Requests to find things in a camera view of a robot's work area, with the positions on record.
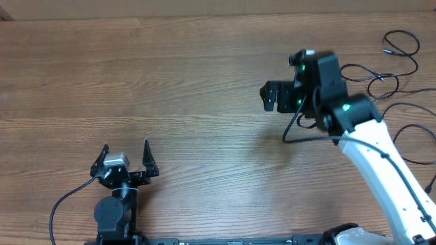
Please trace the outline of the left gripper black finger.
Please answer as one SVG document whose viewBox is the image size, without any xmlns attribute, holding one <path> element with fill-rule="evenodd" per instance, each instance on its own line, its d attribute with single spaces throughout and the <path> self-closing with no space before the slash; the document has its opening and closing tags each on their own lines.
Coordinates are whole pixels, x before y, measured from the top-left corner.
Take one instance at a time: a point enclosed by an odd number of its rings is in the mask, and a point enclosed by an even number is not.
<svg viewBox="0 0 436 245">
<path fill-rule="evenodd" d="M 90 168 L 91 176 L 95 176 L 98 173 L 99 169 L 104 165 L 104 160 L 108 153 L 109 153 L 109 146 L 105 144 L 98 158 L 95 160 L 94 164 L 92 164 Z"/>
<path fill-rule="evenodd" d="M 144 139 L 144 150 L 142 155 L 142 164 L 146 168 L 148 177 L 157 177 L 159 175 L 159 168 L 151 153 L 150 144 L 147 138 Z"/>
</svg>

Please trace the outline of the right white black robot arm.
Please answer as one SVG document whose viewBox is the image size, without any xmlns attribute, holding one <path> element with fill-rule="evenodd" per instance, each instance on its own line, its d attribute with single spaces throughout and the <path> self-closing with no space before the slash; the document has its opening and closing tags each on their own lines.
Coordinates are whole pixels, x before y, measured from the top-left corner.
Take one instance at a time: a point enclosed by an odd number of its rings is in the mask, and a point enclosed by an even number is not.
<svg viewBox="0 0 436 245">
<path fill-rule="evenodd" d="M 289 57 L 291 81 L 270 80 L 260 89 L 264 109 L 303 113 L 327 132 L 356 166 L 382 208 L 392 237 L 365 231 L 354 223 L 324 232 L 320 244 L 434 244 L 435 203 L 399 154 L 382 115 L 363 94 L 350 96 L 338 56 L 301 50 Z"/>
</svg>

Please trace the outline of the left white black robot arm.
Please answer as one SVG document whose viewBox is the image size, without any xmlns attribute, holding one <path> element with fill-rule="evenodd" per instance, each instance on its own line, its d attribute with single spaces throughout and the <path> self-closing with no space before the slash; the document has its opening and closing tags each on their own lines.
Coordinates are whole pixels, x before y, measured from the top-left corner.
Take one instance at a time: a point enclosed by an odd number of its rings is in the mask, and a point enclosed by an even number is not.
<svg viewBox="0 0 436 245">
<path fill-rule="evenodd" d="M 111 190 L 111 195 L 95 206 L 97 223 L 96 244 L 143 245 L 147 240 L 137 230 L 138 187 L 149 185 L 152 177 L 159 175 L 159 168 L 151 153 L 149 141 L 144 140 L 142 171 L 130 171 L 129 159 L 124 152 L 109 153 L 105 145 L 90 169 L 90 176 Z"/>
</svg>

